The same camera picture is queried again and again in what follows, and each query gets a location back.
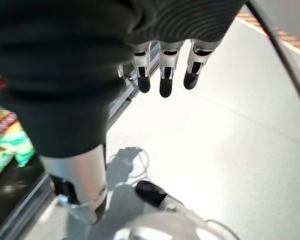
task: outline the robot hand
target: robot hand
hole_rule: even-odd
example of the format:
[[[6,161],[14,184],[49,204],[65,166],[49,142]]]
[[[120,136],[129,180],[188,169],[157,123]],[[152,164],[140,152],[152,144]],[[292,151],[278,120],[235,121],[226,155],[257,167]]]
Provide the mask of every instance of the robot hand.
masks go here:
[[[180,201],[148,181],[140,181],[136,193],[158,211],[138,217],[116,232],[113,240],[229,240]],[[239,237],[221,223],[236,240]]]
[[[142,22],[140,27],[135,27],[126,37],[126,42],[134,49],[132,62],[140,91],[146,93],[150,90],[150,48],[152,42],[159,42],[159,91],[164,98],[171,94],[179,52],[186,39],[191,39],[192,46],[183,83],[186,89],[193,89],[203,66],[221,43],[244,2],[135,2],[136,8],[143,8],[145,18],[148,18],[146,23]],[[122,77],[122,65],[119,66],[118,73]],[[73,157],[41,157],[46,171],[51,174],[55,193],[59,195],[61,202],[78,219],[88,224],[100,218],[106,204],[107,184],[103,153],[102,145],[99,145],[94,150]]]
[[[244,3],[0,1],[0,74],[8,82],[0,103],[18,116],[75,217],[92,224],[105,208],[109,105],[125,87],[118,66],[132,60],[139,89],[149,91],[150,44],[159,42],[166,98],[180,48],[191,39],[184,86],[192,89]]]
[[[133,66],[141,92],[150,90],[150,44],[160,44],[160,94],[167,98],[172,92],[180,48],[191,39],[191,49],[183,85],[193,89],[202,68],[221,43],[234,17],[245,0],[165,0],[155,5],[155,19],[142,30],[129,34],[127,41],[134,48]]]

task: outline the gray floor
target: gray floor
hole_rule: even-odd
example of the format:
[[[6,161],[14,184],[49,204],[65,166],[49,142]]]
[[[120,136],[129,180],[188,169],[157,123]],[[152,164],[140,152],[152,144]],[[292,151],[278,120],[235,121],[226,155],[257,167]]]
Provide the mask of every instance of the gray floor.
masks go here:
[[[87,228],[53,202],[25,240],[112,239],[152,211],[131,186],[142,178],[242,240],[300,240],[300,101],[270,43],[234,22],[191,91],[182,84],[189,47],[171,96],[160,97],[156,72],[108,131],[105,218]]]
[[[280,29],[300,39],[300,0],[258,0]]]

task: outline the silver metal arm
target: silver metal arm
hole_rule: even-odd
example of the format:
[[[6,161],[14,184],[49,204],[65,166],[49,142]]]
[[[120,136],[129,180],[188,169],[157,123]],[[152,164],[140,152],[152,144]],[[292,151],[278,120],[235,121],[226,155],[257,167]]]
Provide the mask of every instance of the silver metal arm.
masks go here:
[[[72,157],[40,159],[60,203],[78,220],[97,222],[107,201],[104,146]]]

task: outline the dark gray sleeve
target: dark gray sleeve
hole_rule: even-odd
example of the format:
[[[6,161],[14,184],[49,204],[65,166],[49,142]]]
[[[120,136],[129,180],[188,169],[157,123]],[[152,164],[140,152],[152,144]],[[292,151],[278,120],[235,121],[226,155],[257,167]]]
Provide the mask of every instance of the dark gray sleeve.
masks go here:
[[[150,40],[219,43],[245,0],[0,0],[0,103],[38,153],[64,158],[106,142],[118,64]]]

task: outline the black cable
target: black cable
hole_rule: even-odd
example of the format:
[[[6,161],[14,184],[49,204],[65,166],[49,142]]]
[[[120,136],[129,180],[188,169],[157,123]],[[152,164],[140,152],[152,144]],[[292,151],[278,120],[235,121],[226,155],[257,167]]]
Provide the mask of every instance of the black cable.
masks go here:
[[[216,225],[219,225],[220,227],[222,227],[225,230],[227,230],[236,240],[241,240],[240,237],[234,231],[232,231],[230,227],[228,227],[224,223],[222,223],[220,221],[217,221],[217,220],[214,220],[214,219],[209,219],[206,222],[207,223],[214,223]]]
[[[277,34],[277,31],[268,18],[260,4],[256,0],[248,0],[246,6],[249,8],[254,17],[258,20],[265,33],[269,36],[270,41],[288,72],[292,83],[300,97],[300,70],[293,60],[291,54],[287,51]]]

